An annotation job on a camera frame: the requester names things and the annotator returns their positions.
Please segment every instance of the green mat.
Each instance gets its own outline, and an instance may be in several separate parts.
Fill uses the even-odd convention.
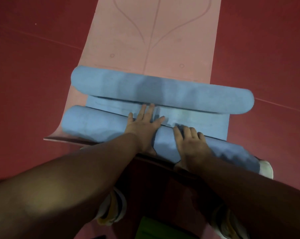
[[[143,217],[135,239],[198,239],[163,223]]]

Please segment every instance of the person's left hand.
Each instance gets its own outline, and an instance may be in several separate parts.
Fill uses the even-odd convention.
[[[130,112],[124,133],[132,133],[136,136],[141,153],[147,152],[151,155],[156,155],[156,152],[151,145],[151,141],[154,133],[158,130],[158,128],[160,128],[161,123],[165,118],[160,117],[151,123],[150,120],[152,118],[154,104],[149,106],[147,112],[145,112],[146,108],[147,105],[142,105],[135,121],[133,120],[133,115]]]

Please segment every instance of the curved line on mat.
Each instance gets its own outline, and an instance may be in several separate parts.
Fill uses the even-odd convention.
[[[145,43],[145,39],[143,38],[143,35],[142,35],[140,29],[138,28],[138,26],[132,21],[131,18],[129,18],[129,17],[128,17],[128,16],[127,16],[127,15],[126,15],[119,7],[118,7],[118,4],[117,4],[116,0],[113,0],[113,4],[114,4],[115,7],[118,9],[118,11],[121,12],[122,15],[124,15],[125,18],[128,19],[130,23],[132,23],[133,26],[135,26],[135,28],[137,29],[138,33],[140,34],[140,36],[141,36],[141,38],[142,38],[143,43],[146,44],[146,43]]]
[[[173,31],[175,31],[176,29],[178,29],[178,28],[180,28],[180,27],[182,27],[182,26],[184,26],[184,25],[186,25],[186,24],[189,24],[189,23],[191,23],[191,22],[193,22],[193,21],[195,21],[195,20],[198,20],[200,17],[202,17],[202,16],[204,16],[205,14],[207,14],[207,12],[210,10],[210,8],[211,8],[211,0],[209,0],[209,4],[208,4],[208,7],[207,7],[207,9],[204,11],[204,13],[202,13],[200,16],[197,16],[197,17],[195,17],[195,18],[193,18],[193,19],[191,19],[191,20],[189,20],[189,21],[187,21],[187,22],[185,22],[184,24],[180,24],[179,26],[176,26],[175,28],[173,28],[173,29],[171,29],[169,32],[167,32],[167,34],[165,34],[165,35],[163,35],[153,46],[152,46],[152,48],[150,49],[150,50],[152,50],[162,39],[164,39],[166,36],[168,36],[170,33],[172,33]]]

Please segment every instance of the red floor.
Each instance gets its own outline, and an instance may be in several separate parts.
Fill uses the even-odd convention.
[[[77,149],[42,138],[60,122],[96,4],[0,0],[0,178]],[[300,0],[222,0],[211,83],[254,93],[254,108],[230,118],[228,141],[270,161],[276,180],[300,189]],[[147,172],[138,174],[136,166]],[[138,216],[131,213],[113,228],[87,224],[77,238],[132,238],[149,208],[153,216],[202,235],[204,219],[192,209],[188,189],[164,173],[156,203],[147,199],[149,191],[156,193],[148,184],[153,170],[134,163],[126,171],[131,188],[147,188],[131,196]],[[130,234],[116,232],[129,226]],[[204,231],[206,238],[211,233]]]

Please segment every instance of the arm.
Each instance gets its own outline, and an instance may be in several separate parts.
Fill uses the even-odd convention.
[[[47,231],[46,226],[52,224],[54,229],[64,225],[63,238],[67,230],[72,234],[69,237],[74,237],[93,219],[133,157],[153,149],[152,136],[164,117],[150,123],[154,105],[146,113],[145,109],[143,105],[136,121],[129,114],[125,133],[114,140],[57,158],[1,183],[0,238],[43,238],[42,229]],[[70,224],[59,224],[56,218],[60,217]]]
[[[182,167],[199,175],[255,238],[300,238],[300,191],[212,157],[204,135],[174,128]]]

